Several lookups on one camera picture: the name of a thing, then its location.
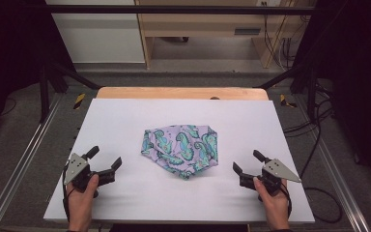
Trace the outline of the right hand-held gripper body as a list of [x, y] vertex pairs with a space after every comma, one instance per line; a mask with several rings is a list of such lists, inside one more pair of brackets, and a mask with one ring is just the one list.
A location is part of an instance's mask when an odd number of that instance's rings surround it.
[[[263, 183], [267, 192], [270, 195], [275, 195], [282, 186], [282, 180], [289, 180], [300, 183], [300, 177], [291, 171], [279, 159], [259, 158], [259, 161], [264, 165], [262, 174], [257, 175], [257, 178]], [[256, 190], [253, 182], [253, 175], [246, 174], [239, 168], [240, 186], [248, 189]]]

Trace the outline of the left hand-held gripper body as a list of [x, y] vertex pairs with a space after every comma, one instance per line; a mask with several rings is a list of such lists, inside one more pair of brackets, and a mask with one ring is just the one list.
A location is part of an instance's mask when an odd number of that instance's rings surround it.
[[95, 155], [95, 153], [87, 153], [79, 156], [76, 153], [72, 153], [64, 174], [63, 185], [66, 186], [72, 183], [78, 191], [84, 192], [93, 175], [99, 176], [99, 187], [114, 182], [115, 164], [112, 164], [109, 169], [100, 172], [91, 170], [89, 160]]

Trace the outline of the purple seahorse print garment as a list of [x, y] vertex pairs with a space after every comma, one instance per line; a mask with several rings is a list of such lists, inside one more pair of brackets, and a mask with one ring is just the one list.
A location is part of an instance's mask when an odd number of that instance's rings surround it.
[[194, 125], [145, 130], [141, 154], [187, 180], [218, 165], [217, 132]]

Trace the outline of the person's right hand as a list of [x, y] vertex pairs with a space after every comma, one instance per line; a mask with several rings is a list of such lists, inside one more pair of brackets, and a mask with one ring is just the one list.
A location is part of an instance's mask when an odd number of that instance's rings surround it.
[[256, 191], [262, 198], [269, 229], [288, 227], [288, 199], [286, 195], [280, 192], [271, 196], [257, 177], [253, 178], [253, 182]]

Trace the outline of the person's left hand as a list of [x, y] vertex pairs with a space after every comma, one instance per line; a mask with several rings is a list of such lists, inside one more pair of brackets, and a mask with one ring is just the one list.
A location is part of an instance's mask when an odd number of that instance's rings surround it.
[[89, 224], [92, 219], [92, 206], [95, 191], [98, 188], [99, 176], [94, 175], [84, 192], [76, 190], [72, 183], [67, 185], [67, 197], [70, 211], [70, 223]]

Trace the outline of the yellow black tape strip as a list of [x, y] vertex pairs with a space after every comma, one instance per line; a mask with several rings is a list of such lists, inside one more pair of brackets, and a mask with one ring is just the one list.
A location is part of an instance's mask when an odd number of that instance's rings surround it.
[[73, 109], [78, 109], [80, 107], [80, 105], [82, 104], [83, 100], [85, 98], [85, 94], [79, 94], [75, 100], [75, 103], [74, 103], [74, 106], [73, 106]]
[[287, 106], [287, 107], [291, 107], [291, 108], [296, 108], [298, 107], [295, 103], [289, 103], [287, 102], [286, 98], [285, 98], [285, 95], [280, 95], [280, 105], [281, 106]]

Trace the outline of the white table cover sheet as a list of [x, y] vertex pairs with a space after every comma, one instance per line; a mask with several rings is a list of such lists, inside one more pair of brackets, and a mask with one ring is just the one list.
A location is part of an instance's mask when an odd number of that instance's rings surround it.
[[[218, 164], [185, 180], [141, 154], [148, 129], [172, 125], [209, 126], [217, 133]], [[293, 169], [291, 153], [271, 101], [92, 100], [73, 151], [92, 147], [94, 170], [115, 159], [116, 180], [100, 187], [93, 218], [129, 223], [250, 223], [264, 220], [256, 191], [243, 188], [232, 166], [258, 175], [260, 151]]]

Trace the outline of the black metal stand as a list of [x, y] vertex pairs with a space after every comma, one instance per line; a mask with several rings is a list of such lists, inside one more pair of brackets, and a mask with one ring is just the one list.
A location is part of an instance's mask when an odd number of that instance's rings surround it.
[[47, 63], [43, 65], [39, 72], [40, 93], [41, 93], [41, 120], [44, 122], [49, 115], [49, 96], [48, 84], [54, 88], [56, 93], [66, 93], [69, 85], [66, 83], [64, 77], [68, 76], [84, 86], [99, 90], [100, 85], [92, 82], [84, 76], [78, 74], [76, 71], [67, 69], [59, 63]]
[[293, 94], [298, 94], [307, 89], [307, 105], [306, 115], [308, 119], [315, 124], [316, 123], [316, 83], [317, 77], [312, 65], [299, 64], [291, 68], [290, 70], [283, 72], [277, 77], [259, 85], [260, 89], [267, 90], [273, 85], [285, 80], [288, 77], [292, 77], [293, 81], [290, 86], [290, 90]]

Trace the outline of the white cabinet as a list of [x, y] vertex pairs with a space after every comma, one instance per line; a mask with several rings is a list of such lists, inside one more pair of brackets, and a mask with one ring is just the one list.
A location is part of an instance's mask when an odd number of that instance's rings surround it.
[[75, 63], [144, 63], [136, 14], [53, 14]]

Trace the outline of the grey rectangular desk plate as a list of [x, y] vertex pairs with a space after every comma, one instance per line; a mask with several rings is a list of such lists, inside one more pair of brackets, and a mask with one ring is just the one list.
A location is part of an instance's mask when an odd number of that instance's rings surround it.
[[235, 28], [236, 36], [257, 36], [261, 33], [261, 28]]

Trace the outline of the dark curtain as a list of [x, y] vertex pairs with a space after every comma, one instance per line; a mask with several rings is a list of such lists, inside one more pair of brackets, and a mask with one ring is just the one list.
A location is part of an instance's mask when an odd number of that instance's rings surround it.
[[311, 16], [296, 61], [330, 26], [314, 71], [332, 81], [334, 107], [371, 167], [371, 0], [316, 0], [316, 7], [323, 12]]
[[50, 61], [73, 70], [71, 57], [52, 14], [26, 10], [26, 5], [45, 5], [45, 0], [0, 0], [0, 115], [7, 96], [39, 81]]

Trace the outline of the beige drawer cabinet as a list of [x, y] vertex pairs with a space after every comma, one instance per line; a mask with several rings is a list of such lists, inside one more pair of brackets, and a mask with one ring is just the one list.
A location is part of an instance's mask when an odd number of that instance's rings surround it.
[[[137, 6], [228, 6], [228, 7], [313, 7], [317, 0], [134, 0]], [[250, 38], [262, 66], [277, 61], [284, 38], [299, 41], [308, 15], [256, 14], [140, 14], [146, 59], [151, 59], [151, 39], [157, 37], [239, 37]], [[261, 28], [257, 36], [236, 36], [235, 28]]]

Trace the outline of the aluminium frame rail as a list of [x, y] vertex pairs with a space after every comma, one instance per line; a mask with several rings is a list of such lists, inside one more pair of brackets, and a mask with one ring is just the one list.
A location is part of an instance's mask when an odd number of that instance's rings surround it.
[[0, 221], [6, 213], [9, 205], [11, 204], [14, 195], [30, 165], [35, 154], [37, 153], [43, 138], [50, 127], [50, 124], [58, 111], [59, 104], [62, 101], [63, 96], [61, 94], [55, 94], [50, 104], [49, 111], [46, 118], [39, 123], [32, 138], [30, 139], [27, 147], [25, 148], [20, 160], [16, 164], [11, 177], [7, 184], [0, 193]]
[[328, 146], [322, 138], [321, 130], [318, 127], [312, 132], [316, 141], [316, 148], [320, 152], [322, 164], [328, 173], [343, 212], [346, 214], [348, 221], [355, 232], [371, 232], [363, 213], [351, 193], [351, 190], [334, 162], [334, 159], [328, 150]]

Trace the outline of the black horizontal frame bar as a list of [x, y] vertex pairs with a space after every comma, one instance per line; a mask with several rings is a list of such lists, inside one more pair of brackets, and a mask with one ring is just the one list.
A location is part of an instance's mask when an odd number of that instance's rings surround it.
[[54, 14], [313, 15], [314, 7], [45, 5]]

